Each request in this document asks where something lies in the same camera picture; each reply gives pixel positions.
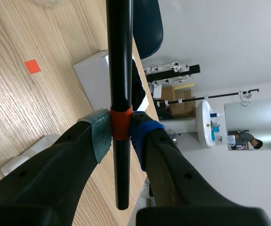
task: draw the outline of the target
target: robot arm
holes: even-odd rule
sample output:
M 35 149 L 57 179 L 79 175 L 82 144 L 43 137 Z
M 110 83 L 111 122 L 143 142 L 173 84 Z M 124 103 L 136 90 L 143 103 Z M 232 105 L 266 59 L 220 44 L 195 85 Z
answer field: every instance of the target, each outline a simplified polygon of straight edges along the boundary
M 239 206 L 214 190 L 144 112 L 132 115 L 131 140 L 156 203 L 138 212 L 137 225 L 271 225 L 261 209 Z M 84 186 L 110 144 L 108 110 L 81 119 L 0 181 L 0 225 L 71 225 Z

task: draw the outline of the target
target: ceiling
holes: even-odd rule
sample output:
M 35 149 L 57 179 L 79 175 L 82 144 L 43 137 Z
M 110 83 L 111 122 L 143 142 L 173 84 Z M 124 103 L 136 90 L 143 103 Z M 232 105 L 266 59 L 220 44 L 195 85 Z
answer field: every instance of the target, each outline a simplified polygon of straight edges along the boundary
M 159 0 L 164 41 L 144 67 L 200 64 L 194 93 L 271 82 L 271 0 Z

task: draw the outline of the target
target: cardboard box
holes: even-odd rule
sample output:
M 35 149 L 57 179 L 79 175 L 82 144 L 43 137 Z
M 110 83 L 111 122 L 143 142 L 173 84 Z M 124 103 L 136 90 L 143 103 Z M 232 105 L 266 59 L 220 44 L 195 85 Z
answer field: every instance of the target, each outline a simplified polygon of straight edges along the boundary
M 176 100 L 176 91 L 174 87 L 168 86 L 162 88 L 162 100 L 174 101 Z
M 178 99 L 193 99 L 191 90 L 186 91 L 176 91 L 175 92 L 175 100 Z M 196 117 L 196 105 L 195 101 L 184 102 L 181 104 L 170 105 L 170 109 L 172 111 L 172 116 L 174 118 L 188 118 L 188 117 Z

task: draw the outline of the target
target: red tape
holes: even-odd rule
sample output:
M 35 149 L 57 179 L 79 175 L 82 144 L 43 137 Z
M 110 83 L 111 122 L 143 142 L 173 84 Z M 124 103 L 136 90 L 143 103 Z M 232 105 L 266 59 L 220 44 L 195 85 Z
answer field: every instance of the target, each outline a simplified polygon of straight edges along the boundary
M 112 137 L 114 140 L 129 140 L 132 106 L 126 112 L 116 112 L 110 108 Z

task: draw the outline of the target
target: person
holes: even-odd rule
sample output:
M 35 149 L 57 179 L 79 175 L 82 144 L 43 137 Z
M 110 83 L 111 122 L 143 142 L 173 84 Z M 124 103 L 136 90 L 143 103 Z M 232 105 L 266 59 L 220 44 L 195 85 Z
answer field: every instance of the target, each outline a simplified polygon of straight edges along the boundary
M 254 138 L 250 133 L 239 133 L 235 135 L 236 145 L 245 145 L 250 142 L 254 149 L 260 149 L 263 146 L 263 142 Z

